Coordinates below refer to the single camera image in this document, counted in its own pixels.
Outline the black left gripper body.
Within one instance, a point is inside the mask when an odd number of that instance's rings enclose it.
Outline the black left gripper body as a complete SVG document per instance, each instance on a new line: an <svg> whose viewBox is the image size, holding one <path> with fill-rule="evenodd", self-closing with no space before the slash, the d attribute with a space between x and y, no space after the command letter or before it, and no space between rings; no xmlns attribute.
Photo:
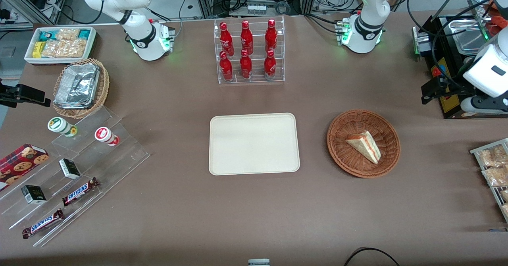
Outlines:
<svg viewBox="0 0 508 266"><path fill-rule="evenodd" d="M436 98L457 96L472 96L472 86L464 83L463 80L454 80L449 76L439 75L436 77L437 91Z"/></svg>

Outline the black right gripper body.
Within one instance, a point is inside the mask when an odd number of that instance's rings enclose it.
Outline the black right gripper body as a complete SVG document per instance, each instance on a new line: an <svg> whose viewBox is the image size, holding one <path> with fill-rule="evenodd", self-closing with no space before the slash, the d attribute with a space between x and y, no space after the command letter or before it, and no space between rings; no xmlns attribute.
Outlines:
<svg viewBox="0 0 508 266"><path fill-rule="evenodd" d="M4 85L0 80L0 104L9 108L16 108L19 102L18 91L17 85Z"/></svg>

